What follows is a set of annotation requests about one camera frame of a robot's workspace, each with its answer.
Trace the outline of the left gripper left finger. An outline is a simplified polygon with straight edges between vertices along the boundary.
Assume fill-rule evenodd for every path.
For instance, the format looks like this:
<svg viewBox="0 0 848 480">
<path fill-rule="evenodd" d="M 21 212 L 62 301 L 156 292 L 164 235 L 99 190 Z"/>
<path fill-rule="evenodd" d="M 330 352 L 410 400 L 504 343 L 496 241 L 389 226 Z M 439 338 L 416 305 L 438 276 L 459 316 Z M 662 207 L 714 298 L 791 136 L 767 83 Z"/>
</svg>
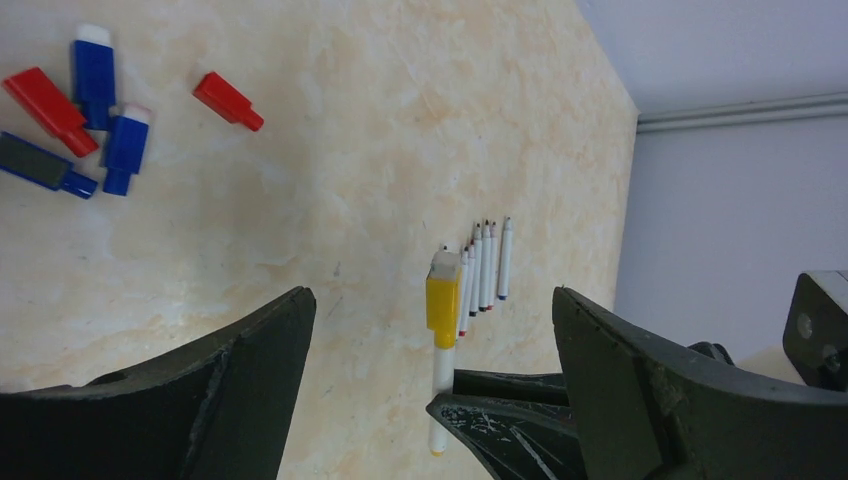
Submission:
<svg viewBox="0 0 848 480">
<path fill-rule="evenodd" d="M 73 387 L 1 397 L 5 479 L 273 479 L 316 316 L 297 287 L 226 327 Z"/>
</svg>

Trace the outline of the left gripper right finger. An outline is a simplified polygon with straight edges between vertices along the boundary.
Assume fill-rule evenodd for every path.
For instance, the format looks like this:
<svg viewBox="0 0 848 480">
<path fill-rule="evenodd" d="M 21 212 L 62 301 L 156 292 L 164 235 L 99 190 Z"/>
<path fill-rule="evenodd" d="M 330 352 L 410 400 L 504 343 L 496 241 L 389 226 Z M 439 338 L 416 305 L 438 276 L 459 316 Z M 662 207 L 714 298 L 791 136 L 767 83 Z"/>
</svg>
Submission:
<svg viewBox="0 0 848 480">
<path fill-rule="evenodd" d="M 847 397 L 751 373 L 558 287 L 552 321 L 592 479 L 843 479 Z"/>
</svg>

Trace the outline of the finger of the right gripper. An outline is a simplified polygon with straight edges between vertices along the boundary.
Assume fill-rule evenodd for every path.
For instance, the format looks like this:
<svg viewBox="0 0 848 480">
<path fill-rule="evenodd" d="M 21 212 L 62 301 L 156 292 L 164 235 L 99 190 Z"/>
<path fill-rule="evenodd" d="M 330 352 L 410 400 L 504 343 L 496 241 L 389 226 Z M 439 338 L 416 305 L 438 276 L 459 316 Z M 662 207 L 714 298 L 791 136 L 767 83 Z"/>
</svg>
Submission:
<svg viewBox="0 0 848 480">
<path fill-rule="evenodd" d="M 457 370 L 428 414 L 495 479 L 586 479 L 561 373 Z"/>
</svg>

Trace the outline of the blue cap marker pen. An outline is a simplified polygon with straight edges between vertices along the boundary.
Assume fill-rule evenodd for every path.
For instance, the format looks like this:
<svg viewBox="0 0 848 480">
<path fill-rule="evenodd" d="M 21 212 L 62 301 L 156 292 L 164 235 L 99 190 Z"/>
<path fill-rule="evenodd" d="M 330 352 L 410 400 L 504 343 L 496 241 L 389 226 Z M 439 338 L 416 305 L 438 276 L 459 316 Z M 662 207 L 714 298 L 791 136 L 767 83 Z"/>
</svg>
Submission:
<svg viewBox="0 0 848 480">
<path fill-rule="evenodd" d="M 509 295 L 510 261 L 512 252 L 513 222 L 511 217 L 506 217 L 501 236 L 501 252 L 498 274 L 497 297 L 505 301 Z"/>
</svg>

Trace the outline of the yellow cap marker pen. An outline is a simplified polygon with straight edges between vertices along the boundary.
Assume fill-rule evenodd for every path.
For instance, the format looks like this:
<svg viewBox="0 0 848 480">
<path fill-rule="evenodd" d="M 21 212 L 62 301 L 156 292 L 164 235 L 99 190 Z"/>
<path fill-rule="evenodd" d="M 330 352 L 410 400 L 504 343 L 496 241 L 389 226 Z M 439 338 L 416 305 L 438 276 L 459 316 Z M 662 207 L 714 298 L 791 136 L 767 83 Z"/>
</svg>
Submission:
<svg viewBox="0 0 848 480">
<path fill-rule="evenodd" d="M 461 256 L 443 247 L 434 254 L 426 277 L 426 326 L 433 332 L 434 344 L 433 397 L 453 388 L 462 273 Z"/>
</svg>

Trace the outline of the black cap marker pen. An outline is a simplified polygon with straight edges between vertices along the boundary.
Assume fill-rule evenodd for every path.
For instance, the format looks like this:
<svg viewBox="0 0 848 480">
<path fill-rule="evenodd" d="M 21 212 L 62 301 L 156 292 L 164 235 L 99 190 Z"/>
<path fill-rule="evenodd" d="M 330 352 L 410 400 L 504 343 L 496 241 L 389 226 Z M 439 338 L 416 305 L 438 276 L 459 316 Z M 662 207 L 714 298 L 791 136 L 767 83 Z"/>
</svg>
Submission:
<svg viewBox="0 0 848 480">
<path fill-rule="evenodd" d="M 481 227 L 481 251 L 480 251 L 480 280 L 478 292 L 478 310 L 485 312 L 488 310 L 488 283 L 489 283 L 489 263 L 491 259 L 491 230 L 490 222 L 485 220 Z"/>
</svg>

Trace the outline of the red cap marker pen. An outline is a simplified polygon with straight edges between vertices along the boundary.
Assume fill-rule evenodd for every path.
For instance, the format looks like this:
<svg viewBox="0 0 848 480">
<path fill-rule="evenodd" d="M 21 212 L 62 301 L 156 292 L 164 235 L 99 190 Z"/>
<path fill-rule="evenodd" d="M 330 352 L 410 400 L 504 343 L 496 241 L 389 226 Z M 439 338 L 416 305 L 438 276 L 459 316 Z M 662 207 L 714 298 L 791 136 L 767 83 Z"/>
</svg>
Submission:
<svg viewBox="0 0 848 480">
<path fill-rule="evenodd" d="M 489 262 L 488 262 L 488 271 L 487 271 L 487 286 L 486 286 L 486 300 L 487 300 L 487 310 L 491 311 L 494 308 L 494 297 L 495 297 L 495 247 L 496 247 L 496 223 L 492 222 L 489 225 Z"/>
</svg>

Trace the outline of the blue pen cap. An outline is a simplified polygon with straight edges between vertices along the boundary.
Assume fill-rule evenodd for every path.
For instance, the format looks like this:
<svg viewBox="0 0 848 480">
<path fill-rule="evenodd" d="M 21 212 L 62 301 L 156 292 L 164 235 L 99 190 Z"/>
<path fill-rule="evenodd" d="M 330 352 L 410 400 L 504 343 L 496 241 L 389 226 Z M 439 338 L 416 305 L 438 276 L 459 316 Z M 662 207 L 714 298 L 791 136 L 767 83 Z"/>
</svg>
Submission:
<svg viewBox="0 0 848 480">
<path fill-rule="evenodd" d="M 116 105 L 115 55 L 111 33 L 84 23 L 71 44 L 73 96 L 91 130 L 109 129 L 110 110 Z"/>
<path fill-rule="evenodd" d="M 141 170 L 151 119 L 150 109 L 134 103 L 113 118 L 102 156 L 105 193 L 127 195 L 132 177 Z"/>
<path fill-rule="evenodd" d="M 89 199 L 98 183 L 74 170 L 74 164 L 9 132 L 1 132 L 1 170 L 47 188 Z"/>
</svg>

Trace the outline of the red pen cap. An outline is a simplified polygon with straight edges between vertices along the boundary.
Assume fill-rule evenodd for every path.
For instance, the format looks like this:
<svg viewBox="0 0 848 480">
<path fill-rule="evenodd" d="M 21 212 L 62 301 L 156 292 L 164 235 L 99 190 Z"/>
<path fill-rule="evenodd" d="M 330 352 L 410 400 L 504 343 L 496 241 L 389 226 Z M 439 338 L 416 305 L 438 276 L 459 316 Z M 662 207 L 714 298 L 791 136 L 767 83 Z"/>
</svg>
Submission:
<svg viewBox="0 0 848 480">
<path fill-rule="evenodd" d="M 240 124 L 253 132 L 264 125 L 252 102 L 216 72 L 204 75 L 192 94 L 231 124 Z"/>
<path fill-rule="evenodd" d="M 86 119 L 38 67 L 2 80 L 6 92 L 50 135 L 76 157 L 95 152 L 98 143 L 86 131 Z"/>
</svg>

